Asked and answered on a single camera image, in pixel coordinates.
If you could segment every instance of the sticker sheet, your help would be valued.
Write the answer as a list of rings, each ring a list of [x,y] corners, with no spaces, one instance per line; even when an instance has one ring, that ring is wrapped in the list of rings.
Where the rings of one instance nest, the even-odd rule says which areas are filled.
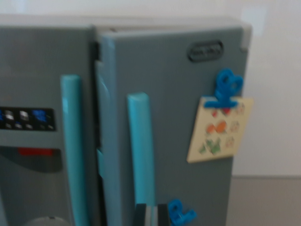
[[[204,108],[209,99],[200,100],[187,156],[189,163],[235,155],[253,106],[251,98],[232,98],[238,101],[235,108]]]

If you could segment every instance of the gray floor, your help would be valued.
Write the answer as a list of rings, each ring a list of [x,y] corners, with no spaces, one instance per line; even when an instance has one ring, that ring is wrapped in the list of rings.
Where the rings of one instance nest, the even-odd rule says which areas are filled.
[[[227,226],[301,226],[301,178],[233,178]]]

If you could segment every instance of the gray refrigerator door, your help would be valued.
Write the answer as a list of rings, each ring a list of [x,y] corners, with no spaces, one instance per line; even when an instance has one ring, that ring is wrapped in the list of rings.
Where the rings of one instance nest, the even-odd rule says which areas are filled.
[[[156,204],[180,199],[184,210],[194,209],[198,215],[191,226],[225,225],[233,159],[186,162],[200,97],[213,95],[221,69],[245,73],[243,26],[237,21],[220,24],[101,37],[98,86],[108,226],[130,226],[133,220],[127,95],[135,92],[150,98]],[[222,53],[208,52],[214,48]]]
[[[91,226],[100,225],[93,101],[95,35],[91,26],[0,26],[0,193],[8,226],[78,226],[70,174],[85,177],[87,207],[82,207],[83,212],[88,212]],[[81,77],[82,175],[67,170],[63,74]],[[43,109],[52,117],[46,112],[47,119],[41,120],[33,114],[45,113]],[[52,125],[46,123],[49,118]],[[40,154],[32,154],[36,149]],[[0,214],[1,226],[5,225],[2,218]]]

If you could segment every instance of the control panel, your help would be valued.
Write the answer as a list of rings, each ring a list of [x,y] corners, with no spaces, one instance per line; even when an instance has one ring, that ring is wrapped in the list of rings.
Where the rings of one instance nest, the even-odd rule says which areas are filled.
[[[55,131],[51,108],[0,107],[0,129]]]

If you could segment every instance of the blue plastic clip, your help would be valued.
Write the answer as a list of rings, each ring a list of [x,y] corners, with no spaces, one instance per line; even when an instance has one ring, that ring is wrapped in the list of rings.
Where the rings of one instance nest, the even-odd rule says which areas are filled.
[[[191,222],[197,217],[194,210],[189,210],[187,213],[182,213],[182,203],[180,200],[175,199],[168,204],[169,217],[173,226],[181,226]]]
[[[237,101],[231,101],[234,96],[243,87],[244,80],[239,75],[234,75],[231,69],[223,69],[216,78],[216,89],[214,96],[217,101],[207,101],[204,108],[230,108],[235,107]]]

